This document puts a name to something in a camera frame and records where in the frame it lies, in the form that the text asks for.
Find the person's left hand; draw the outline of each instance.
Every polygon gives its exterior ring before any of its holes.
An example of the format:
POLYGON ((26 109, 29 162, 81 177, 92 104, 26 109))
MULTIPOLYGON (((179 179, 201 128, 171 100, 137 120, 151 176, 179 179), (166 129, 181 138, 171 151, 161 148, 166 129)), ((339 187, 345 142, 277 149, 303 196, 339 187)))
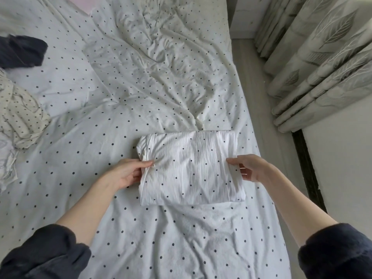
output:
POLYGON ((100 181, 112 186, 115 190, 123 189, 135 182, 140 182, 141 169, 150 167, 152 163, 153 161, 140 161, 139 159, 121 159, 100 177, 100 181))

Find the curtain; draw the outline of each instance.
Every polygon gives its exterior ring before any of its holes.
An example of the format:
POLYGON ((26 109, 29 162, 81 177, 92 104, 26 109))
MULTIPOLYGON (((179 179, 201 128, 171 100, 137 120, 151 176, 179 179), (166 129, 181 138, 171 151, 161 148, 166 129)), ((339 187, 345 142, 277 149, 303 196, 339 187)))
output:
POLYGON ((305 0, 286 28, 278 19, 290 3, 272 0, 255 38, 260 56, 268 58, 264 70, 273 75, 267 92, 281 98, 272 111, 281 132, 372 93, 372 0, 305 0))

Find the polka dot bedsheet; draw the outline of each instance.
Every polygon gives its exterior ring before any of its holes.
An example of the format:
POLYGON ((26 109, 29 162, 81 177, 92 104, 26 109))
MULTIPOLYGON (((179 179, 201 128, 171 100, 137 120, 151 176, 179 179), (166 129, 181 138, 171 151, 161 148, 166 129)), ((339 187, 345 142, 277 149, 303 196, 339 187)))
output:
MULTIPOLYGON (((0 195, 0 258, 55 222, 96 178, 137 157, 149 133, 235 130, 259 154, 232 62, 226 0, 101 0, 91 16, 65 0, 2 0, 25 35, 46 41, 42 66, 8 72, 52 117, 19 153, 0 195)), ((140 206, 114 196, 80 278, 290 278, 272 200, 140 206)))

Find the forearm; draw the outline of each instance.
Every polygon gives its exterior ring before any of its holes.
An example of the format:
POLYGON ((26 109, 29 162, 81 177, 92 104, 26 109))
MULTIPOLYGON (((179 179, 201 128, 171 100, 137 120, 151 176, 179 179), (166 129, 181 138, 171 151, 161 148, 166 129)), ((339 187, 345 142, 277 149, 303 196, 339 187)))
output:
POLYGON ((77 243, 90 245, 114 193, 112 186, 98 180, 56 224, 72 230, 77 243))
POLYGON ((296 243, 304 245, 315 232, 337 224, 302 194, 277 168, 267 166, 262 184, 288 225, 296 243))

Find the hand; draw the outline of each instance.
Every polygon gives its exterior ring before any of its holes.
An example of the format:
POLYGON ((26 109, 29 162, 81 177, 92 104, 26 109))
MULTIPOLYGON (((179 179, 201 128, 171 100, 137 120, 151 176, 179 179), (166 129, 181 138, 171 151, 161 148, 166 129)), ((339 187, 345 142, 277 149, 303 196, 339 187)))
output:
POLYGON ((121 159, 114 167, 106 171, 100 181, 112 186, 115 190, 131 186, 140 182, 142 168, 150 167, 153 161, 140 161, 139 159, 121 159))
POLYGON ((258 155, 238 155, 237 158, 227 158, 227 163, 239 165, 243 180, 262 182, 265 171, 270 164, 258 155))

